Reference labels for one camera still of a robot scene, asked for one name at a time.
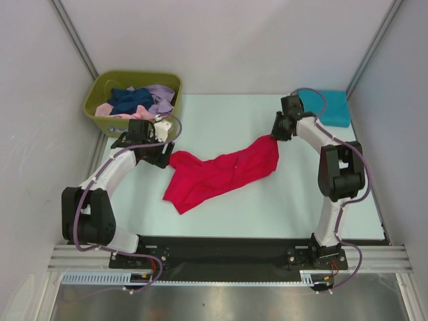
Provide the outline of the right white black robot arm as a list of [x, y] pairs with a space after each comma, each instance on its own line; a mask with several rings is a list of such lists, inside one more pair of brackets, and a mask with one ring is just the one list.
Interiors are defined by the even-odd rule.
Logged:
[[344, 142], [328, 132], [313, 112], [306, 112], [297, 94], [281, 98], [271, 136], [289, 141], [298, 136], [318, 154], [318, 188], [324, 196], [320, 220], [306, 249], [289, 249], [291, 268], [327, 270], [336, 263], [347, 268], [340, 232], [346, 206], [365, 186], [362, 147], [357, 141]]

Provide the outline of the red t shirt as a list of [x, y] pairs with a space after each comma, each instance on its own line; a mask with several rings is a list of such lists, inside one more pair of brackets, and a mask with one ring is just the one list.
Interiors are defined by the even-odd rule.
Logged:
[[272, 174], [280, 158], [278, 142], [261, 136], [243, 150], [201, 160], [187, 151], [170, 158], [175, 170], [163, 200], [182, 215], [204, 201], [244, 187]]

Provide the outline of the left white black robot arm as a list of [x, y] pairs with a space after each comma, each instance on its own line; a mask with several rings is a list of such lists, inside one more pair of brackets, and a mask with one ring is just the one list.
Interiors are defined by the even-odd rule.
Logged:
[[83, 183], [62, 192], [62, 235], [80, 251], [100, 248], [124, 253], [133, 267], [144, 265], [148, 252], [140, 238], [116, 224], [110, 198], [139, 162], [164, 169], [182, 131], [180, 121], [164, 114], [154, 121], [132, 119], [111, 144], [105, 161]]

